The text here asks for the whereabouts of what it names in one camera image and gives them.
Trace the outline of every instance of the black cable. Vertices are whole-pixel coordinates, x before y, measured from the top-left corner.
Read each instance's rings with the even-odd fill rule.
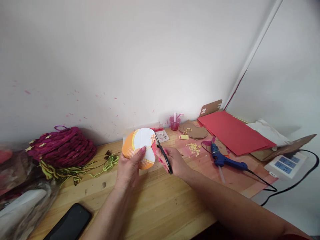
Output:
[[[252,172],[251,170],[247,169],[247,172],[255,175],[256,177],[258,177],[261,181],[263,181],[265,184],[267,184],[268,186],[272,187],[273,189],[264,189],[265,191],[270,191],[270,192],[277,192],[278,190],[272,186],[270,183],[266,182],[265,180],[263,180],[261,177],[259,177],[257,174],[255,174],[254,172]]]
[[[287,192],[287,191],[291,190],[292,188],[296,187],[299,183],[302,182],[302,180],[304,180],[313,170],[315,170],[315,169],[318,167],[318,165],[319,165],[319,157],[318,157],[315,153],[313,153],[313,152],[311,152],[311,151],[308,151],[308,150],[304,150],[304,149],[300,149],[300,150],[298,150],[298,151],[296,151],[296,152],[299,152],[299,151],[306,151],[306,152],[309,152],[309,153],[312,153],[313,155],[315,155],[315,156],[316,156],[316,163],[315,163],[314,166],[300,179],[300,181],[298,181],[296,184],[292,185],[291,187],[288,187],[288,188],[285,189],[285,190],[282,190],[282,191],[280,191],[280,192],[277,192],[277,193],[274,193],[274,194],[270,195],[270,196],[267,198],[267,200],[266,200],[264,203],[261,204],[262,207],[267,203],[267,201],[269,200],[269,198],[271,198],[271,197],[273,197],[273,196],[275,196],[275,195],[278,195],[278,194],[280,194],[280,193]]]

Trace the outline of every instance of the power cord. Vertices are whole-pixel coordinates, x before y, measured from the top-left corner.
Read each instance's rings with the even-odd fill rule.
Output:
[[[296,154],[296,152],[299,152],[299,151],[306,151],[306,152],[309,152],[309,153],[312,153],[313,155],[315,155],[315,157],[316,157],[316,163],[315,163],[314,166],[300,179],[300,181],[298,181],[296,184],[292,185],[291,187],[288,187],[288,188],[285,189],[285,190],[282,190],[282,191],[280,191],[280,192],[271,194],[271,195],[267,198],[267,200],[266,200],[264,203],[261,204],[262,207],[268,202],[268,200],[269,200],[271,197],[273,197],[273,196],[275,196],[275,195],[278,195],[278,194],[280,194],[280,193],[287,192],[287,191],[293,189],[294,187],[296,187],[299,183],[302,182],[302,180],[304,180],[313,170],[315,170],[315,169],[318,167],[318,165],[319,165],[319,157],[318,157],[315,153],[313,153],[313,152],[311,152],[311,151],[309,151],[309,150],[299,149],[298,151],[285,154],[284,156],[287,156],[287,157],[291,158],[293,155]]]
[[[258,177],[261,181],[263,181],[265,184],[267,184],[268,186],[272,187],[273,189],[264,189],[264,191],[270,191],[270,192],[277,192],[278,189],[276,189],[274,186],[272,186],[270,183],[266,182],[265,180],[263,180],[261,177],[259,177],[257,174],[255,174],[254,172],[252,172],[251,170],[247,169],[247,172],[255,175],[256,177]]]

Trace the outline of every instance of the red paper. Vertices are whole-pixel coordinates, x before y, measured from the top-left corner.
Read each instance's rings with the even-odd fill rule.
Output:
[[[225,111],[208,114],[198,121],[238,156],[276,146]]]

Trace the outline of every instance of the black phone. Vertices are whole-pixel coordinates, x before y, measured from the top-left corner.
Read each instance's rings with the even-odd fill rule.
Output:
[[[44,240],[77,240],[92,218],[92,214],[75,203],[53,227]]]

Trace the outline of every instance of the white power strip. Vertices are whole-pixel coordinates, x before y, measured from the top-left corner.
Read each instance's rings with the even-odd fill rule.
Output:
[[[275,157],[264,168],[271,176],[285,181],[292,179],[296,175],[307,158],[307,156],[301,154],[300,152],[297,152],[291,158],[280,155]]]

